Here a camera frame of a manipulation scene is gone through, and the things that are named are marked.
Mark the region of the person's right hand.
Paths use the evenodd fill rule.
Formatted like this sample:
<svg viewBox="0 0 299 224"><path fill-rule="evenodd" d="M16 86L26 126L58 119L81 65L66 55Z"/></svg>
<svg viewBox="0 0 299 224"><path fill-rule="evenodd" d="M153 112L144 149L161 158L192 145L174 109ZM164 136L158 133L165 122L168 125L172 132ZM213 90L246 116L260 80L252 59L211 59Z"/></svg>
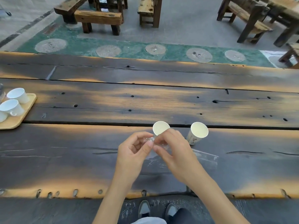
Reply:
<svg viewBox="0 0 299 224"><path fill-rule="evenodd" d="M173 164L167 165L172 174L186 185L190 177L199 177L206 174L197 160L187 140L177 130L169 128L154 140L154 145L168 144L172 150Z"/></svg>

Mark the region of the small wooden stool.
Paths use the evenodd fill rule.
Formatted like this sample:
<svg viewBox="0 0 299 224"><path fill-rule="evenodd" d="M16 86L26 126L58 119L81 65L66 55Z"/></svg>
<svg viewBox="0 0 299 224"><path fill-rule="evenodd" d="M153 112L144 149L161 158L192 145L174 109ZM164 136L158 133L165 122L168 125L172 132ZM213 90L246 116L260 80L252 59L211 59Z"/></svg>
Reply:
<svg viewBox="0 0 299 224"><path fill-rule="evenodd" d="M288 51L279 58L280 63L285 63L290 69L299 70L299 43L287 44ZM294 57L296 64L292 64L291 57Z"/></svg>

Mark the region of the person's left hand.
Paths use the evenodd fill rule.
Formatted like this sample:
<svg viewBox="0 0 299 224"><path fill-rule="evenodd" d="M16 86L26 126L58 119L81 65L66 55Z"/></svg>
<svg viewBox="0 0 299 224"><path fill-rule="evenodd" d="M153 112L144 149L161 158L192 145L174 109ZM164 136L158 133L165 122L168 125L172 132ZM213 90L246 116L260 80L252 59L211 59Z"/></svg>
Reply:
<svg viewBox="0 0 299 224"><path fill-rule="evenodd" d="M135 132L119 145L114 176L137 179L144 162L139 158L139 150L144 145L143 138L151 137L153 134L146 131Z"/></svg>

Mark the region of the person's shoe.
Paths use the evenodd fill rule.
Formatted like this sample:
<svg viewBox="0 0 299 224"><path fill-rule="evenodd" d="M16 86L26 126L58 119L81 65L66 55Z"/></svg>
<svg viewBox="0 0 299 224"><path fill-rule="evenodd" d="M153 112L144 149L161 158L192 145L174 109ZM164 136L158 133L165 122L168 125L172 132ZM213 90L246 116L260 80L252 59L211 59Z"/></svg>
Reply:
<svg viewBox="0 0 299 224"><path fill-rule="evenodd" d="M146 218L150 216L151 216L151 209L150 209L149 202L147 200L141 201L138 209L138 219Z"/></svg>
<svg viewBox="0 0 299 224"><path fill-rule="evenodd" d="M173 218L176 213L177 213L177 208L174 206L174 204L169 203L165 211L165 220L169 220Z"/></svg>

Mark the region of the person's right forearm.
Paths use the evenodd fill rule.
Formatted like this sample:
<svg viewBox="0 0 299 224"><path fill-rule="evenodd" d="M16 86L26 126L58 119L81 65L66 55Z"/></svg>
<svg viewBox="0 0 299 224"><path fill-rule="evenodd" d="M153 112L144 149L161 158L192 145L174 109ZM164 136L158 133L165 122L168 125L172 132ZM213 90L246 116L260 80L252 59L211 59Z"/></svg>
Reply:
<svg viewBox="0 0 299 224"><path fill-rule="evenodd" d="M190 177L186 185L204 203L215 224L250 224L210 176Z"/></svg>

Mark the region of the person's left forearm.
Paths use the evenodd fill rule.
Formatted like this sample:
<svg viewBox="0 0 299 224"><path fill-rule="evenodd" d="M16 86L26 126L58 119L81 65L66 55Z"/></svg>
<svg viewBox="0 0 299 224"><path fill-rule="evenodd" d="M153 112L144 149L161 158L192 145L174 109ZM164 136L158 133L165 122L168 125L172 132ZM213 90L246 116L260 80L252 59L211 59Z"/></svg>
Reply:
<svg viewBox="0 0 299 224"><path fill-rule="evenodd" d="M117 224L123 202L135 178L114 176L92 224Z"/></svg>

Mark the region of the person's white shirt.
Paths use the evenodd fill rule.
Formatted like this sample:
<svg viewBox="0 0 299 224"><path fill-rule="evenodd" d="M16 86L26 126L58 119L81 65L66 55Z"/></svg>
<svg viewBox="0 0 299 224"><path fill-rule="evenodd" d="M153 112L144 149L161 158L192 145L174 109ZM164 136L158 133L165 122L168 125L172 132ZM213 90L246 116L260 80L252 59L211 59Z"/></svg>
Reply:
<svg viewBox="0 0 299 224"><path fill-rule="evenodd" d="M144 217L130 224L167 224L167 222L159 217Z"/></svg>

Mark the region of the person's dark trousers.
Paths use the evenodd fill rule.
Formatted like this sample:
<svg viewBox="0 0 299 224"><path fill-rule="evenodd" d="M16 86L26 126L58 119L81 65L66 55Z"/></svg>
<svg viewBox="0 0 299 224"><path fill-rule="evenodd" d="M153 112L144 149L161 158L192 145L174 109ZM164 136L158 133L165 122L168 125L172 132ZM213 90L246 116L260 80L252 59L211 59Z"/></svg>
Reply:
<svg viewBox="0 0 299 224"><path fill-rule="evenodd" d="M172 217L168 224L194 224L195 219L190 211L180 208Z"/></svg>

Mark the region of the narrow wooden bench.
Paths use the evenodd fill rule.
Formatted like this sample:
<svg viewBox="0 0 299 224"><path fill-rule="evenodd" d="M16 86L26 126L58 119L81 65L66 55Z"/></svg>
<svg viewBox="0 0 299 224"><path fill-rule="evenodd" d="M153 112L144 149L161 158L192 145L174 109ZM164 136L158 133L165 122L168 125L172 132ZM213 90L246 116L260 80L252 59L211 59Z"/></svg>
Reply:
<svg viewBox="0 0 299 224"><path fill-rule="evenodd" d="M140 0L137 10L140 26L152 24L153 28L159 28L162 0Z"/></svg>

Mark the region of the person's left shoe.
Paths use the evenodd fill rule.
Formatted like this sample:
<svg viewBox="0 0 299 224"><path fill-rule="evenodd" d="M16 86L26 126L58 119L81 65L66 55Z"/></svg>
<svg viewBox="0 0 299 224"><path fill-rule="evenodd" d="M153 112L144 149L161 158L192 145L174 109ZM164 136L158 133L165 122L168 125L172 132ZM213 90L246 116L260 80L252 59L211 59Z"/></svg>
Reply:
<svg viewBox="0 0 299 224"><path fill-rule="evenodd" d="M149 202L147 200L141 201L138 209L138 219L146 218L150 216L151 216L151 209L150 209Z"/></svg>

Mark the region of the dark wooden bench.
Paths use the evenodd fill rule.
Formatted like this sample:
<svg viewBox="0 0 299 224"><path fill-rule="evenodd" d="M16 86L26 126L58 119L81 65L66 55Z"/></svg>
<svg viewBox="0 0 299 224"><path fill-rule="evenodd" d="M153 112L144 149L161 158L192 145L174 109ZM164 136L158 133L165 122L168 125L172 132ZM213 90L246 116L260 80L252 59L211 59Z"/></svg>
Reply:
<svg viewBox="0 0 299 224"><path fill-rule="evenodd" d="M77 24L74 12L88 0L65 0L54 7L56 14L62 15L63 21L68 24Z"/></svg>

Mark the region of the light wooden tray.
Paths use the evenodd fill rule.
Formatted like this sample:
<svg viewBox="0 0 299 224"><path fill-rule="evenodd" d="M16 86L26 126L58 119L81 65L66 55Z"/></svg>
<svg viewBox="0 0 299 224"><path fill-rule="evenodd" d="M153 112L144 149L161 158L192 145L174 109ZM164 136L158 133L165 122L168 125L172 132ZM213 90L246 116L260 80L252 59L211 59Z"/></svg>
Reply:
<svg viewBox="0 0 299 224"><path fill-rule="evenodd" d="M29 102L21 104L21 107L24 109L24 113L15 117L9 114L6 120L0 123L0 130L14 129L22 123L37 99L37 96L34 93L27 93L27 96L29 97Z"/></svg>

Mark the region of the person's right shoe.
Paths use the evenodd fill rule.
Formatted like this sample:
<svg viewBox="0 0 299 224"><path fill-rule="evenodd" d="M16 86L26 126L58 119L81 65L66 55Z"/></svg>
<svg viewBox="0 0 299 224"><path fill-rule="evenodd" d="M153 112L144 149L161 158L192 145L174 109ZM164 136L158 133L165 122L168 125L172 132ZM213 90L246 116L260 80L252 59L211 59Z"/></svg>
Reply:
<svg viewBox="0 0 299 224"><path fill-rule="evenodd" d="M173 218L176 213L177 213L177 208L174 206L174 204L169 203L165 211L165 220L169 220Z"/></svg>

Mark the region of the clear plastic wrapper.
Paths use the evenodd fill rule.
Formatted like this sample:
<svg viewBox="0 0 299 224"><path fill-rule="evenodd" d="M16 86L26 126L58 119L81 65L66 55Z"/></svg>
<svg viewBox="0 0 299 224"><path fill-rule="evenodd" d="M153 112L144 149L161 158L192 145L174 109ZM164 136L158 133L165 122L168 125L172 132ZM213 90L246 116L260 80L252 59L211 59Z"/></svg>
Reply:
<svg viewBox="0 0 299 224"><path fill-rule="evenodd" d="M143 144L147 141L152 141L154 142L155 138L151 137L151 138L143 138ZM168 144L161 144L159 145L160 147L162 147L164 150L166 150L169 154L172 155L172 150L170 148L170 146ZM218 165L218 156L213 155L213 154L209 154L209 153L205 153L196 149L191 148L193 153L196 155L197 160L201 163L201 165L208 170L214 170L217 168ZM155 160L158 160L160 157L158 154L155 153L154 150L151 150L151 152L149 153L149 155L146 157L146 160L149 160L150 163L149 164L153 164L153 162Z"/></svg>

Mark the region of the long wooden bench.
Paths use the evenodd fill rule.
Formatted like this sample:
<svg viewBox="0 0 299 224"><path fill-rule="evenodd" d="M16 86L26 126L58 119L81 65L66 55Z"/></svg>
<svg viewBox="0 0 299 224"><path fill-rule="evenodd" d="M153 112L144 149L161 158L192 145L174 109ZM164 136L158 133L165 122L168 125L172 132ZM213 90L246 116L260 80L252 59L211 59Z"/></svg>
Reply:
<svg viewBox="0 0 299 224"><path fill-rule="evenodd" d="M270 8L256 0L223 0L218 11L217 21L229 18L229 23L233 23L235 18L240 18L246 23L237 43L244 43L248 40L256 44L264 33L272 31L272 28L264 24Z"/></svg>

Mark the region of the round stone paving disc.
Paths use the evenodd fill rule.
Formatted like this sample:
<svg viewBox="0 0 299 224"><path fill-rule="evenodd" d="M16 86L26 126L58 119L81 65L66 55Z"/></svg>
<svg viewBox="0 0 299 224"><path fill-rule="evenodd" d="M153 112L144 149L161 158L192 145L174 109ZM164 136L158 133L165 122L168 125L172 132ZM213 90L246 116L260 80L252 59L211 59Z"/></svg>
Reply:
<svg viewBox="0 0 299 224"><path fill-rule="evenodd" d="M190 48L187 50L186 56L189 59L199 63L209 63L213 59L212 54L202 48Z"/></svg>
<svg viewBox="0 0 299 224"><path fill-rule="evenodd" d="M227 50L225 51L225 57L234 62L242 62L246 60L246 57L235 50Z"/></svg>
<svg viewBox="0 0 299 224"><path fill-rule="evenodd" d="M103 45L98 47L95 52L99 57L110 58L118 56L122 50L114 45Z"/></svg>
<svg viewBox="0 0 299 224"><path fill-rule="evenodd" d="M52 53L66 48L67 44L67 41L63 39L51 38L40 41L35 45L34 49L38 53Z"/></svg>
<svg viewBox="0 0 299 224"><path fill-rule="evenodd" d="M151 55L163 55L166 52L166 47L160 44L149 44L145 50Z"/></svg>

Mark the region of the dark wooden table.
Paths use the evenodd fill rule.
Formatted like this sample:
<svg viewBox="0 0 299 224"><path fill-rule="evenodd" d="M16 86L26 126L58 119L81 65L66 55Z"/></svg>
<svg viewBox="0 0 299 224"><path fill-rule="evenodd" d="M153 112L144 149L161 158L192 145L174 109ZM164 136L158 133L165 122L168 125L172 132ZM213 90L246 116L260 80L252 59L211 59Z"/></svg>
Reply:
<svg viewBox="0 0 299 224"><path fill-rule="evenodd" d="M299 35L299 0L256 0L262 1L270 8L267 16L270 23L275 21L286 26L286 29L275 40L276 47L282 47L295 34Z"/></svg>

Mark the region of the printed white paper cup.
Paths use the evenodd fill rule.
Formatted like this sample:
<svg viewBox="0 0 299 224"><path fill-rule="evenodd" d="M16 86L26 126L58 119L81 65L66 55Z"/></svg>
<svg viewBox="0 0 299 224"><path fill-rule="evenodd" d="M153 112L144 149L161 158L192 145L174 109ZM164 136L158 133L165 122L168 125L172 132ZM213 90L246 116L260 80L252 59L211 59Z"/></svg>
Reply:
<svg viewBox="0 0 299 224"><path fill-rule="evenodd" d="M207 137L209 133L208 127L201 123L201 122L195 122L191 125L190 131L186 137L186 140L190 145L196 144L201 139Z"/></svg>

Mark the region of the plain white paper cup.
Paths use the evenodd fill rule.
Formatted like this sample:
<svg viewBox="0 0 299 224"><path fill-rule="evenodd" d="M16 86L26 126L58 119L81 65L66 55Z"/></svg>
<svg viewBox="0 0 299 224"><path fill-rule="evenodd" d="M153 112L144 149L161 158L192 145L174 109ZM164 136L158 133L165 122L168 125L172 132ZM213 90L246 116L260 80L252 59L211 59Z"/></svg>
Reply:
<svg viewBox="0 0 299 224"><path fill-rule="evenodd" d="M155 136L160 135L170 128L169 124L164 121L157 121L153 124L152 130Z"/></svg>

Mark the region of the short light wooden bench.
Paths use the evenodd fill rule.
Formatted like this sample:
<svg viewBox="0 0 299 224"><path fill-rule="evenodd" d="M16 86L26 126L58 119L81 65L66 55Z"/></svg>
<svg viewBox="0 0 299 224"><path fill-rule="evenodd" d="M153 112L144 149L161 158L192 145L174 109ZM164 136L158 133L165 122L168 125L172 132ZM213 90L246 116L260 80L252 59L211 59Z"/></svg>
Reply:
<svg viewBox="0 0 299 224"><path fill-rule="evenodd" d="M110 25L114 36L120 35L120 26L123 24L123 15L121 12L103 12L76 10L74 17L77 22L82 23L83 33L92 32L92 24Z"/></svg>

